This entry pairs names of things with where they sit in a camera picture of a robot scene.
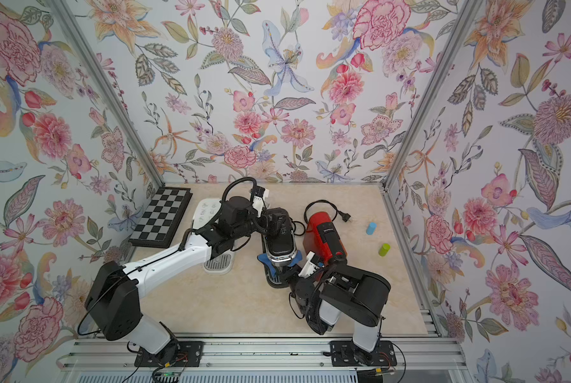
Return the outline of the black coffee machine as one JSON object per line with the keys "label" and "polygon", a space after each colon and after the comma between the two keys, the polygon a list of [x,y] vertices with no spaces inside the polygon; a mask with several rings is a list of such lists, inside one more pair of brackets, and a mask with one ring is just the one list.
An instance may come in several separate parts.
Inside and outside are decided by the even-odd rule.
{"label": "black coffee machine", "polygon": [[[294,225],[287,210],[281,207],[270,208],[266,209],[263,215],[268,215],[271,223],[275,226],[275,233],[273,235],[263,235],[262,237],[263,253],[270,253],[270,258],[272,259],[291,254],[296,255],[298,249],[294,234]],[[275,289],[288,287],[286,274],[293,267],[277,269],[275,274],[270,273],[268,267],[264,265],[263,268],[266,281],[270,287]]]}

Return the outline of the blue microfiber cloth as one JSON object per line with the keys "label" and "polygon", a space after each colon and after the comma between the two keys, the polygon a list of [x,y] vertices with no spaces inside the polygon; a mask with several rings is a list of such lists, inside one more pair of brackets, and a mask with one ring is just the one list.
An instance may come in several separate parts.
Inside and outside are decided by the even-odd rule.
{"label": "blue microfiber cloth", "polygon": [[275,274],[277,269],[280,268],[292,268],[302,260],[302,255],[300,251],[296,252],[296,255],[291,254],[284,257],[278,257],[277,259],[270,258],[270,253],[262,253],[258,256],[258,261],[260,261],[264,266],[268,267],[270,273]]}

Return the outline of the red coffee machine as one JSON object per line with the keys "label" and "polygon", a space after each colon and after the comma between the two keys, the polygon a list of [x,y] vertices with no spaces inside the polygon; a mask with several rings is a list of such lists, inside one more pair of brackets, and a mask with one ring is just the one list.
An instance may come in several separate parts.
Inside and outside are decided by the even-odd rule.
{"label": "red coffee machine", "polygon": [[303,247],[306,253],[317,255],[322,266],[347,263],[346,249],[327,212],[318,212],[309,218]]}

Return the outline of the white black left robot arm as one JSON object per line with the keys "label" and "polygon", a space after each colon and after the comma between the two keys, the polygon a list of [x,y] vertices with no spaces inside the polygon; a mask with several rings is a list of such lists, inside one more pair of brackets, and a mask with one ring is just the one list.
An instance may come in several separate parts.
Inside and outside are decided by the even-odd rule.
{"label": "white black left robot arm", "polygon": [[86,302],[100,333],[110,342],[125,339],[154,356],[175,357],[178,339],[164,324],[142,313],[140,300],[187,269],[233,252],[239,239],[264,234],[260,223],[264,207],[259,196],[222,200],[217,213],[202,227],[188,229],[180,245],[124,266],[114,261],[103,265]]}

